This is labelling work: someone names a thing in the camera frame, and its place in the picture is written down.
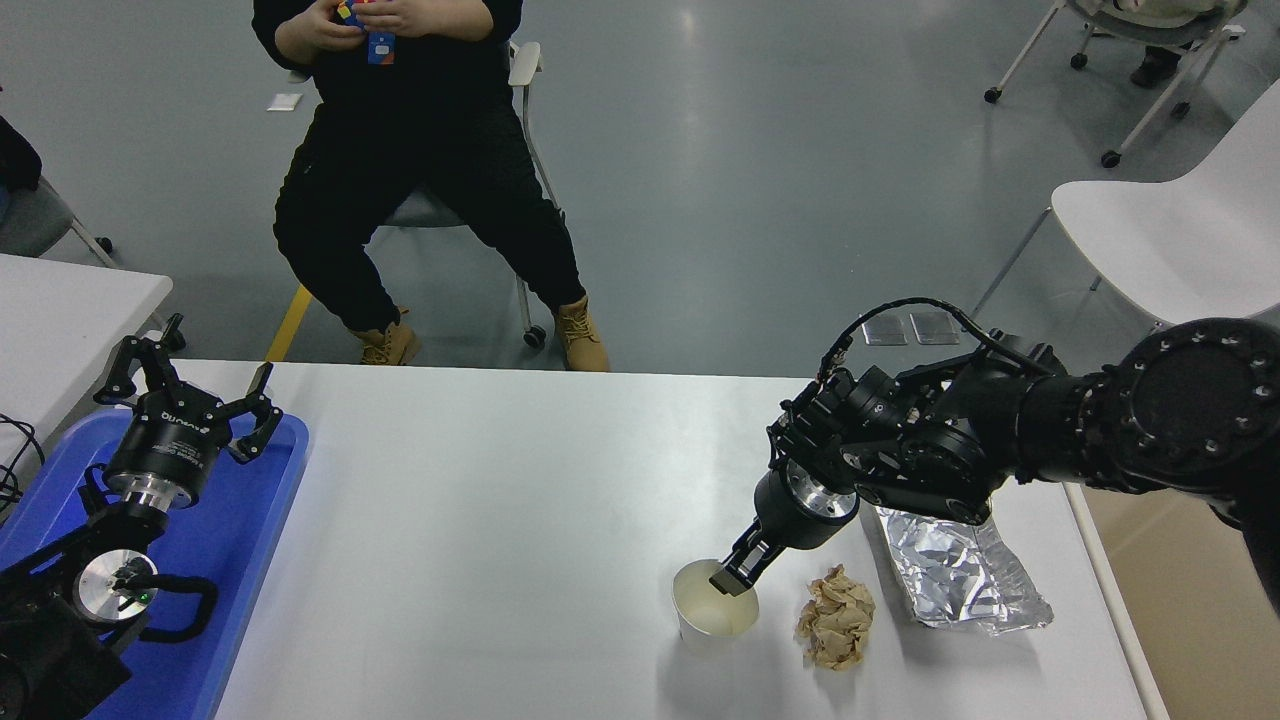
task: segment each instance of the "yellow floor tape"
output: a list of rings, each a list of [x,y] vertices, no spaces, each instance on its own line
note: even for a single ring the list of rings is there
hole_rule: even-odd
[[[289,309],[284,313],[284,320],[280,322],[280,329],[275,331],[271,347],[266,351],[268,363],[282,363],[284,360],[284,356],[289,352],[289,346],[293,345],[293,336],[298,334],[298,325],[302,324],[302,315],[306,314],[308,305],[311,305],[311,293],[307,292],[307,288],[298,286],[298,291],[293,293],[293,302],[289,302]]]

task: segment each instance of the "hand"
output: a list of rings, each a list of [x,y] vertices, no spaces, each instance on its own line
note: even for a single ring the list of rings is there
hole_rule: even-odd
[[[365,31],[333,20],[339,4],[342,0],[316,0],[285,24],[291,26],[297,41],[316,50],[332,53],[360,47],[365,42]]]
[[[390,32],[401,37],[422,37],[435,31],[436,14],[431,0],[378,0],[353,8],[369,32]]]

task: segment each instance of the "robotic arm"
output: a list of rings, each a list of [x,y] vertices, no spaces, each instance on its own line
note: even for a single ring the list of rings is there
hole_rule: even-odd
[[[980,342],[960,357],[854,379],[854,331],[891,307],[942,307]],[[859,501],[979,524],[1007,477],[1144,493],[1175,488],[1240,529],[1280,614],[1280,332],[1207,319],[1138,343],[1115,366],[1069,375],[1052,347],[983,333],[928,299],[882,305],[826,355],[768,428],[756,516],[712,584],[746,592],[787,547],[820,546]]]
[[[161,574],[147,546],[164,534],[172,509],[200,501],[224,447],[238,462],[253,460],[283,414],[265,395],[270,364],[259,368],[242,400],[228,404],[178,379],[165,348],[180,320],[174,315],[159,342],[120,341],[93,395],[104,405],[125,402],[137,392],[132,368],[142,366],[147,392],[119,448],[106,465],[84,471],[79,495],[88,520],[0,571],[0,716],[83,717],[129,679],[119,657],[129,643],[191,639],[212,615],[218,587]],[[246,413],[256,425],[233,438],[230,420]],[[116,502],[108,502],[96,469]],[[159,592],[200,596],[187,628],[147,628]]]

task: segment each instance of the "white tabletop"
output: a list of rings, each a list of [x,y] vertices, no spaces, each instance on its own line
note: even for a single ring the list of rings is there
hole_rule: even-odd
[[[0,413],[49,437],[172,288],[163,275],[0,254]],[[0,462],[20,442],[0,427]]]
[[[175,365],[224,397],[253,372]],[[672,575],[746,528],[764,427],[803,384],[278,365],[270,392],[310,427],[310,462],[218,719],[1146,716],[1050,484],[996,501],[1053,605],[1046,629],[914,624],[864,512],[782,553],[732,655],[691,656]],[[806,667],[792,637],[806,583],[837,562],[879,606],[850,673]]]

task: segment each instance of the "boot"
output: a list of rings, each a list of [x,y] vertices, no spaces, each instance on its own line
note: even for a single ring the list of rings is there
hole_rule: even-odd
[[[586,309],[585,295],[582,300],[561,305],[556,311],[556,337],[564,346],[564,365],[570,370],[609,372],[609,355],[604,351],[600,333]]]
[[[348,332],[365,343],[361,365],[408,365],[422,348],[422,341],[403,318],[387,325],[385,331]]]
[[[1148,47],[1138,69],[1129,76],[1129,82],[1138,87],[1152,88],[1178,73],[1181,55],[1164,47]]]

